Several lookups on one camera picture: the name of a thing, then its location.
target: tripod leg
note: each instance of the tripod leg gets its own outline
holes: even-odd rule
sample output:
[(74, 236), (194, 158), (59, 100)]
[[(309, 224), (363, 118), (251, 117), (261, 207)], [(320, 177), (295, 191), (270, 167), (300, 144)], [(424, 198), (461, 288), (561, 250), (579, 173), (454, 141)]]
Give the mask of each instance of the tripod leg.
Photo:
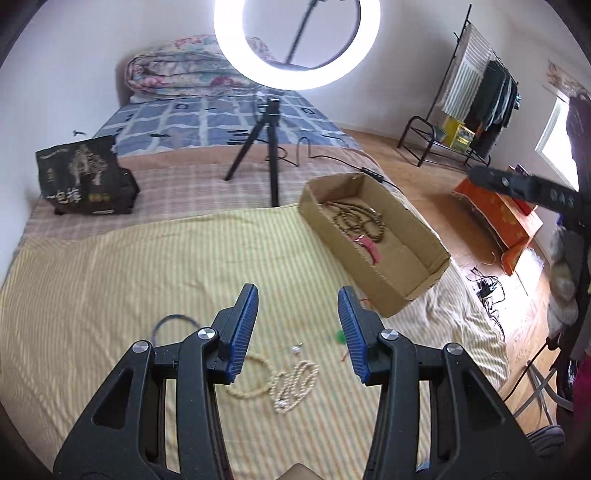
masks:
[(277, 130), (274, 125), (267, 127), (269, 136), (269, 173), (271, 174), (271, 206), (279, 207), (279, 154)]
[(234, 176), (234, 172), (236, 171), (236, 169), (240, 166), (240, 162), (242, 161), (242, 159), (246, 156), (246, 154), (248, 153), (248, 151), (251, 149), (252, 144), (255, 142), (255, 140), (258, 138), (259, 134), (261, 133), (263, 127), (265, 126), (265, 120), (261, 120), (260, 122), (258, 122), (254, 128), (252, 129), (251, 134), (248, 136), (248, 139), (246, 140), (246, 143), (242, 146), (240, 153), (238, 154), (238, 156), (236, 157), (236, 160), (234, 160), (234, 163), (232, 164), (232, 166), (230, 167), (230, 170), (228, 170), (228, 174), (226, 175), (225, 180), (231, 180), (232, 177)]

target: yellow striped sheet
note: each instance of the yellow striped sheet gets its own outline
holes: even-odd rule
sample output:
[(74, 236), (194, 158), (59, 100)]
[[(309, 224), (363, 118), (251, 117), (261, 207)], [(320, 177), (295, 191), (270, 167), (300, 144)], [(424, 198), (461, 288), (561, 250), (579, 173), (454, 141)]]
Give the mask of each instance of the yellow striped sheet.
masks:
[[(268, 397), (240, 401), (218, 390), (223, 431), (238, 479), (275, 479), (296, 462), (326, 480), (359, 479), (379, 389), (364, 387), (345, 348), (337, 292), (351, 278), (295, 206), (237, 210), (114, 231), (80, 242), (27, 241), (0, 295), (0, 398), (32, 450), (49, 467), (72, 425), (125, 351), (162, 317), (182, 313), (209, 325), (242, 285), (259, 288), (250, 351), (276, 369), (290, 348), (320, 365), (311, 394), (278, 415)], [(505, 345), (455, 263), (440, 282), (384, 321), (416, 343), (463, 344), (496, 388), (508, 375)], [(170, 323), (160, 341), (191, 333)], [(245, 364), (237, 387), (264, 380)], [(421, 386), (419, 461), (428, 455), (429, 407)], [(167, 399), (168, 449), (176, 448), (174, 395)], [(169, 466), (178, 468), (174, 455)]]

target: folded quilt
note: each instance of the folded quilt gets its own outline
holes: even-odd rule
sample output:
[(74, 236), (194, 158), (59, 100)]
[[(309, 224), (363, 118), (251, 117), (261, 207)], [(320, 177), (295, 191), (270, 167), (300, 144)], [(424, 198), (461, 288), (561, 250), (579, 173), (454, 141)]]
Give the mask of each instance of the folded quilt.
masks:
[[(273, 59), (262, 40), (246, 40), (260, 58)], [(215, 35), (165, 42), (137, 54), (127, 66), (125, 82), (135, 93), (165, 100), (221, 95), (231, 90), (238, 94), (259, 88), (226, 60)]]

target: black bag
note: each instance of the black bag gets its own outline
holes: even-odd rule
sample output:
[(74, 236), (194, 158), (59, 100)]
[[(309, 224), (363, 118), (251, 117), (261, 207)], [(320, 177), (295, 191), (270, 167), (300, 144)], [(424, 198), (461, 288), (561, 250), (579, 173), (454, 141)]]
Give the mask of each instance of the black bag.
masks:
[(131, 171), (119, 166), (114, 152), (113, 136), (37, 152), (41, 194), (56, 214), (132, 212), (139, 187)]

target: cardboard box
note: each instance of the cardboard box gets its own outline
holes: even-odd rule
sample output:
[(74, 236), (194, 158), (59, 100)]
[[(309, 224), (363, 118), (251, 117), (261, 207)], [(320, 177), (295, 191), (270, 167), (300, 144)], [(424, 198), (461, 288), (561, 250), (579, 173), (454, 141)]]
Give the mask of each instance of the cardboard box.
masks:
[[(386, 226), (377, 244), (381, 261), (337, 227), (334, 209), (325, 202), (369, 206)], [(365, 174), (340, 174), (310, 180), (299, 204), (300, 214), (342, 263), (383, 317), (400, 312), (441, 278), (450, 254), (431, 229), (386, 188)]]

